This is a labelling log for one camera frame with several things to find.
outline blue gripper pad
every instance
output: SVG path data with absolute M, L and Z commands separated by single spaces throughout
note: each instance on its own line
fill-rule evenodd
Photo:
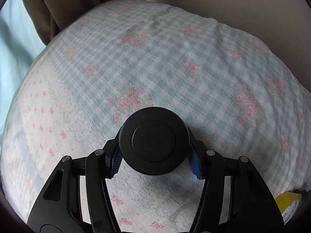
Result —
M 120 148 L 118 147 L 113 156 L 111 157 L 110 162 L 110 174 L 112 178 L 116 173 L 118 173 L 122 159 L 123 157 Z
M 200 180 L 202 178 L 202 171 L 200 168 L 200 159 L 197 153 L 194 150 L 190 150 L 187 157 L 192 173 Z

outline checkered pattern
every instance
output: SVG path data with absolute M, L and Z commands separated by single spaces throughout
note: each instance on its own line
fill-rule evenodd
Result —
M 252 35 L 169 5 L 116 0 L 68 27 L 36 70 L 44 82 L 36 89 L 55 110 L 45 121 L 60 140 L 48 141 L 53 156 L 34 146 L 41 143 L 31 128 L 37 114 L 27 112 L 23 97 L 30 91 L 21 87 L 7 119 L 1 174 L 25 221 L 63 154 L 86 156 L 103 147 L 132 112 L 147 106 L 174 111 L 223 156 L 248 156 L 274 196 L 311 188 L 311 95 Z M 23 83 L 39 75 L 29 72 Z M 186 161 L 160 177 L 122 162 L 107 185 L 121 229 L 131 232 L 187 231 L 203 187 Z

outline white label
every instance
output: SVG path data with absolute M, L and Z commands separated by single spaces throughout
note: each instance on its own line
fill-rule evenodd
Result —
M 292 216 L 295 214 L 296 209 L 298 208 L 299 200 L 294 200 L 285 211 L 282 213 L 284 224 L 286 224 Z

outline light blue curtain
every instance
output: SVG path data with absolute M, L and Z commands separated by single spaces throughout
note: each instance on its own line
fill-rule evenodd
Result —
M 7 0 L 0 11 L 0 149 L 12 97 L 44 48 L 22 0 Z

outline silver screw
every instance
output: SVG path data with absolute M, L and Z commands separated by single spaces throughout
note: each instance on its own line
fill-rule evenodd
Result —
M 62 157 L 62 161 L 63 161 L 63 162 L 67 162 L 69 159 L 70 159 L 70 157 L 69 157 L 68 155 Z
M 245 156 L 242 156 L 242 157 L 241 157 L 241 161 L 244 162 L 244 163 L 246 163 L 246 162 L 248 162 L 248 158 L 245 157 Z
M 215 152 L 214 152 L 213 150 L 208 150 L 208 151 L 206 152 L 206 154 L 207 154 L 208 156 L 214 156 L 214 155 L 215 155 Z
M 97 149 L 96 151 L 95 151 L 95 154 L 96 155 L 102 155 L 104 153 L 104 150 L 103 149 Z

